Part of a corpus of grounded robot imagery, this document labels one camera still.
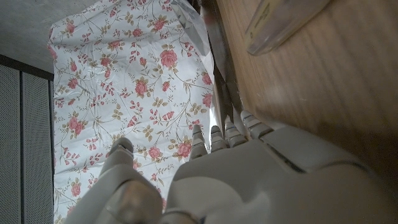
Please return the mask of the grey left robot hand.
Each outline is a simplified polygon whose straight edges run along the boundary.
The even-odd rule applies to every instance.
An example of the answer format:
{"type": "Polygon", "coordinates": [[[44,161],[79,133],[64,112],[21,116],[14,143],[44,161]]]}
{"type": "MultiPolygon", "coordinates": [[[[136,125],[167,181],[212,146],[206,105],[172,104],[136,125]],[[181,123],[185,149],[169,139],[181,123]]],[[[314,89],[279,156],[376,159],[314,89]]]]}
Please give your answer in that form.
{"type": "Polygon", "coordinates": [[[205,146],[193,128],[188,162],[166,200],[133,168],[126,138],[67,223],[396,223],[397,197],[354,155],[301,129],[241,113],[205,146]]]}

